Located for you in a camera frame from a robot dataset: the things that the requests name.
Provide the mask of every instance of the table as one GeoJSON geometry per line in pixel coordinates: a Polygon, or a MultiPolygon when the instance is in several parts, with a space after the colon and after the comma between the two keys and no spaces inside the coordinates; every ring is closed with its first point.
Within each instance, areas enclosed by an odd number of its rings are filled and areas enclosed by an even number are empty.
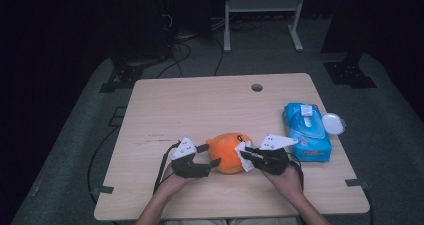
{"type": "MultiPolygon", "coordinates": [[[[289,102],[313,103],[326,114],[307,74],[138,81],[103,184],[113,191],[100,194],[95,218],[138,218],[152,196],[163,154],[184,136],[201,145],[222,133],[240,132],[258,146],[267,133],[286,135],[282,113],[289,102]]],[[[356,175],[340,140],[331,136],[331,143],[330,162],[302,163],[305,195],[323,214],[366,213],[369,204],[361,187],[345,183],[356,175]]],[[[206,152],[199,153],[194,161],[209,163],[209,158],[206,152]]],[[[257,169],[234,175],[213,169],[209,177],[188,184],[175,195],[162,218],[295,215],[296,210],[257,169]]]]}
{"type": "Polygon", "coordinates": [[[280,12],[294,11],[293,23],[288,25],[290,36],[296,51],[303,51],[302,43],[297,35],[297,25],[302,11],[303,0],[225,0],[224,15],[224,51],[231,51],[230,13],[231,12],[280,12]]]}

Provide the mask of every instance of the blue package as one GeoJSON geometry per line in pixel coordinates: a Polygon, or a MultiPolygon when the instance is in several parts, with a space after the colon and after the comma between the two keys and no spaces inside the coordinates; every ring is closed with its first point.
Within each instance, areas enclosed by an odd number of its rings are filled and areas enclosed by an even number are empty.
{"type": "Polygon", "coordinates": [[[289,103],[284,108],[283,120],[288,136],[299,141],[290,149],[300,161],[330,161],[331,143],[316,105],[289,103]]]}

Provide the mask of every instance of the orange ball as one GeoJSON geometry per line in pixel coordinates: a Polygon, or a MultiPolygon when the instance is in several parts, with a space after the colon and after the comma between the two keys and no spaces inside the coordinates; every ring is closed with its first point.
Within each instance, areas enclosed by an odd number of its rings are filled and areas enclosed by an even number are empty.
{"type": "Polygon", "coordinates": [[[243,170],[240,158],[234,149],[240,144],[240,138],[245,142],[251,141],[247,135],[242,133],[224,133],[206,141],[209,144],[208,153],[210,159],[221,158],[221,162],[217,167],[220,172],[234,174],[243,170]]]}

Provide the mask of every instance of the white metal frame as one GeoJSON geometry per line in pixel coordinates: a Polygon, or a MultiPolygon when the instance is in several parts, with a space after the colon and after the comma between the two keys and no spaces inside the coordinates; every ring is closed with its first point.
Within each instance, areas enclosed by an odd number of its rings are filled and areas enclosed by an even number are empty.
{"type": "Polygon", "coordinates": [[[302,11],[303,0],[225,0],[224,51],[231,51],[230,13],[231,12],[271,12],[294,11],[293,23],[288,25],[296,51],[303,51],[297,35],[297,25],[302,11]]]}

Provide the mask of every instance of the round plastic lid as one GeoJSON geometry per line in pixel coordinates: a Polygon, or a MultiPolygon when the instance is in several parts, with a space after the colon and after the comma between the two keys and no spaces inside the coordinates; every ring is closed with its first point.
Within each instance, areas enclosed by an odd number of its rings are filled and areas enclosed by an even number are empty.
{"type": "Polygon", "coordinates": [[[322,117],[324,129],[329,134],[340,135],[344,132],[346,124],[337,114],[327,113],[322,117]]]}

